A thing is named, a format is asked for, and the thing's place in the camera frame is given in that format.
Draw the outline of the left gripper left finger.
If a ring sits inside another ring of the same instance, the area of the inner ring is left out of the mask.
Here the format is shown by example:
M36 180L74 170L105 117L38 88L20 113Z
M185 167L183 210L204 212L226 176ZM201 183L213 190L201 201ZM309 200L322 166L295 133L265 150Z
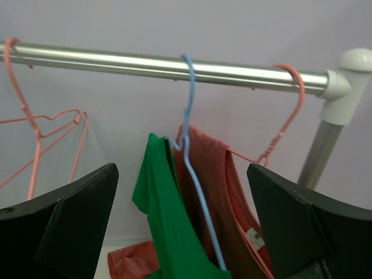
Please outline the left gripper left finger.
M108 163L1 209L1 278L93 278L118 180Z

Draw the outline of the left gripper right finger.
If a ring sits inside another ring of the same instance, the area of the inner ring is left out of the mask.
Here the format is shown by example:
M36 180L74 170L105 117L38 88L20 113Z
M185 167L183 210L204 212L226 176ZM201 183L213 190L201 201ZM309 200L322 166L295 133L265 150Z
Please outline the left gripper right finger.
M275 278L371 278L371 211L250 164L247 177Z

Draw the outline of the green t shirt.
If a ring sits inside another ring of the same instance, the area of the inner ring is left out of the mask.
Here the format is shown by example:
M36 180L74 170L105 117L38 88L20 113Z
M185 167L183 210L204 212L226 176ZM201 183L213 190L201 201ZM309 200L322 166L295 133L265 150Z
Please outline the green t shirt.
M164 137L149 134L132 200L147 216L160 265L149 278L231 278L209 260L194 231Z

